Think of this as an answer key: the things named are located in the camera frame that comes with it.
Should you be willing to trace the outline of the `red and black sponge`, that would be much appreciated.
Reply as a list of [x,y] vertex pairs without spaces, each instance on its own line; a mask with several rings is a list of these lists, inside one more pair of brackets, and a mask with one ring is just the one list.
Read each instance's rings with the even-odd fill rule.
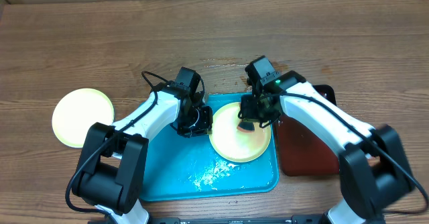
[[237,129],[243,133],[251,133],[255,131],[255,126],[253,122],[240,121],[237,125]]

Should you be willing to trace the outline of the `yellow plate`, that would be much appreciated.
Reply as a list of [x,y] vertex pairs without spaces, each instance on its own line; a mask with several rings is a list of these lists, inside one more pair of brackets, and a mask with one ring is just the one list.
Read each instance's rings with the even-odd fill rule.
[[94,123],[112,124],[115,110],[111,100],[96,89],[77,89],[65,95],[52,115],[52,129],[64,145],[82,148]]
[[266,151],[271,141],[271,127],[260,128],[253,123],[254,131],[238,128],[240,106],[238,102],[222,106],[213,116],[210,142],[216,153],[232,162],[249,162]]

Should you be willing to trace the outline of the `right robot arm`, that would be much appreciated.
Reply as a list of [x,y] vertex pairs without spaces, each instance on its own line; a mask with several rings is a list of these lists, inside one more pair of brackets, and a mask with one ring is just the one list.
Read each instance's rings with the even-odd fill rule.
[[276,71],[265,56],[252,61],[245,72],[252,93],[241,98],[241,129],[249,130],[251,122],[264,128],[287,115],[337,156],[343,199],[321,216],[321,223],[384,223],[386,207],[416,188],[393,128],[376,129],[351,117],[297,72]]

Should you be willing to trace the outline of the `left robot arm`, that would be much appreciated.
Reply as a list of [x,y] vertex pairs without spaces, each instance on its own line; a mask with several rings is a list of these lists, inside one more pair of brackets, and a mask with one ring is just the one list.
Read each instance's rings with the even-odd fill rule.
[[148,223],[139,195],[149,143],[168,125],[186,138],[211,132],[212,109],[197,90],[203,84],[195,70],[182,67],[175,80],[152,85],[149,98],[127,117],[91,125],[66,187],[68,207],[100,213],[107,223]]

